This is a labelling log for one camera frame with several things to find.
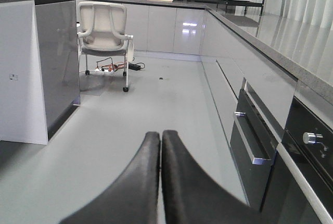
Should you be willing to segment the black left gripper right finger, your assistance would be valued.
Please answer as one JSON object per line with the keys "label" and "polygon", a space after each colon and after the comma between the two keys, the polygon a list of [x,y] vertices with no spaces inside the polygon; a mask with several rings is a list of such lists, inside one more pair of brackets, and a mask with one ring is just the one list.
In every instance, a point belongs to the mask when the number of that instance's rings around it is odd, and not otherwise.
{"label": "black left gripper right finger", "polygon": [[167,223],[263,222],[200,167],[175,130],[162,134],[161,177]]}

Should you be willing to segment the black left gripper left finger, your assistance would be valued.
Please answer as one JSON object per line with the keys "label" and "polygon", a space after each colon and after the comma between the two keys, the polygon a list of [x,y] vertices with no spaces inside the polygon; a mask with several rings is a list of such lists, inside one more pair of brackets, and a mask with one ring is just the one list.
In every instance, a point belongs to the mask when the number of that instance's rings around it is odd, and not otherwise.
{"label": "black left gripper left finger", "polygon": [[160,137],[147,132],[122,173],[61,223],[157,223]]}

